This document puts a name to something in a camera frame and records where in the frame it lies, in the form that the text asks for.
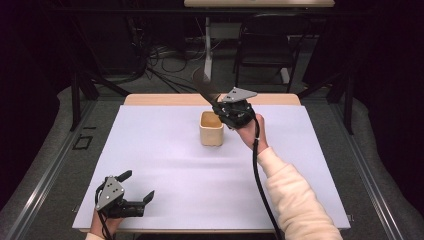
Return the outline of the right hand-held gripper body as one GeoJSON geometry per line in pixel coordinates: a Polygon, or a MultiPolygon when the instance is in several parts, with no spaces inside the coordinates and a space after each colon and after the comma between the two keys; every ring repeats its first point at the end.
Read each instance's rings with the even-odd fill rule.
{"type": "Polygon", "coordinates": [[[224,108],[219,114],[226,114],[231,123],[228,126],[233,129],[240,129],[253,120],[255,112],[248,99],[256,97],[257,93],[234,87],[220,101],[224,108]]]}

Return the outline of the person's left hand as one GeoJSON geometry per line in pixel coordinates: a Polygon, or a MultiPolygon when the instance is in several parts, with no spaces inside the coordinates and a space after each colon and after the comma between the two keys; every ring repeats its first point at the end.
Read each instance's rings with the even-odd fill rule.
{"type": "Polygon", "coordinates": [[[105,240],[113,240],[122,221],[123,218],[106,218],[94,210],[88,233],[100,236],[105,240]]]}

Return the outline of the white-legged wooden desk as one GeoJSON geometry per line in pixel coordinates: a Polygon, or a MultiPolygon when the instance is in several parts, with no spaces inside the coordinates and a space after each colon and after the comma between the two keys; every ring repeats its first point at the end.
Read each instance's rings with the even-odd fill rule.
{"type": "MultiPolygon", "coordinates": [[[[185,7],[194,8],[331,8],[334,0],[184,0],[185,7]]],[[[211,77],[212,48],[210,18],[206,17],[205,23],[205,73],[211,77]]]]}

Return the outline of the beige square cup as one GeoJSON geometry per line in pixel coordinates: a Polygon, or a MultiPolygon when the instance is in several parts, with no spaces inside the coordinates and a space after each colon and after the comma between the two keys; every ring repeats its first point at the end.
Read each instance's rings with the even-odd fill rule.
{"type": "Polygon", "coordinates": [[[219,117],[212,111],[204,111],[200,116],[200,141],[204,146],[221,146],[224,129],[219,117]]]}

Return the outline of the black kitchen knife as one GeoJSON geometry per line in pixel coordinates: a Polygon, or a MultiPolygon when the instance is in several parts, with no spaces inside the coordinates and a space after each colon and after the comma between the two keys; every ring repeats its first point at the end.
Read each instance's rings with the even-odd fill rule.
{"type": "Polygon", "coordinates": [[[197,92],[212,106],[216,106],[220,93],[215,88],[211,79],[205,74],[202,67],[194,70],[192,74],[192,81],[197,92]]]}

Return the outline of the black folding chair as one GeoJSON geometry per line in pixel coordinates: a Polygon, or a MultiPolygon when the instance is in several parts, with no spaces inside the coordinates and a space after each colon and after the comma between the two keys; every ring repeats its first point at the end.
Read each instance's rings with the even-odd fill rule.
{"type": "Polygon", "coordinates": [[[301,45],[312,27],[302,15],[261,13],[245,19],[239,29],[233,65],[234,85],[239,86],[241,67],[289,69],[286,92],[292,87],[301,45]]]}

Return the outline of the metal floor rail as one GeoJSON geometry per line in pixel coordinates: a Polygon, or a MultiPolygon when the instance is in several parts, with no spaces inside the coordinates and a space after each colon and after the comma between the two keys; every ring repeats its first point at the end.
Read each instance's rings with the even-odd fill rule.
{"type": "Polygon", "coordinates": [[[335,115],[336,121],[341,128],[345,139],[347,140],[349,147],[354,155],[354,162],[360,178],[364,184],[364,187],[368,193],[370,201],[374,207],[374,210],[380,220],[382,227],[386,233],[388,240],[404,240],[404,236],[401,233],[392,212],[389,209],[387,201],[382,195],[371,169],[360,150],[354,136],[351,135],[344,125],[343,113],[339,105],[330,104],[330,109],[335,115]]]}
{"type": "Polygon", "coordinates": [[[72,227],[98,159],[97,104],[84,105],[82,120],[69,129],[62,107],[23,182],[0,212],[0,240],[83,240],[72,227]]]}

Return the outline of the black metal frame stand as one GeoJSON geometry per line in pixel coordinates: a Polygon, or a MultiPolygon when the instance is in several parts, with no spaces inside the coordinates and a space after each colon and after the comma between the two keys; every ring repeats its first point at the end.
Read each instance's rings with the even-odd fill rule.
{"type": "Polygon", "coordinates": [[[354,96],[354,77],[349,73],[336,73],[323,81],[309,86],[306,90],[297,93],[299,99],[305,98],[318,91],[327,84],[331,84],[326,99],[328,103],[338,103],[344,97],[343,125],[347,132],[352,135],[352,110],[354,96]]]}
{"type": "Polygon", "coordinates": [[[91,71],[76,71],[73,73],[71,78],[71,100],[72,100],[72,126],[71,131],[74,131],[80,124],[82,119],[81,114],[81,103],[80,94],[83,93],[85,97],[94,101],[100,96],[96,84],[103,85],[108,89],[118,93],[119,95],[126,97],[129,95],[127,90],[117,86],[109,80],[106,80],[99,74],[95,74],[91,71]]]}

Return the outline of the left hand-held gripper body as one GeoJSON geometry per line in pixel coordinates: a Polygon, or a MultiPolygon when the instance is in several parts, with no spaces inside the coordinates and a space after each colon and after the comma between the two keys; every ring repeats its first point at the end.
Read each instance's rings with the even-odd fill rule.
{"type": "Polygon", "coordinates": [[[125,188],[121,185],[128,176],[108,176],[97,188],[95,210],[107,218],[142,217],[145,203],[124,199],[125,188]]]}

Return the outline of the person's right hand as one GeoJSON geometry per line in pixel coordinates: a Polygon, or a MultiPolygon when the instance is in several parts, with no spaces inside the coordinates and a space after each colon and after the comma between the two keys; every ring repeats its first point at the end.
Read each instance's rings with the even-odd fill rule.
{"type": "Polygon", "coordinates": [[[243,128],[237,129],[236,132],[239,134],[245,145],[253,150],[254,140],[256,139],[256,130],[259,130],[257,153],[260,154],[269,147],[266,139],[265,121],[261,114],[257,114],[255,120],[252,120],[243,128]]]}

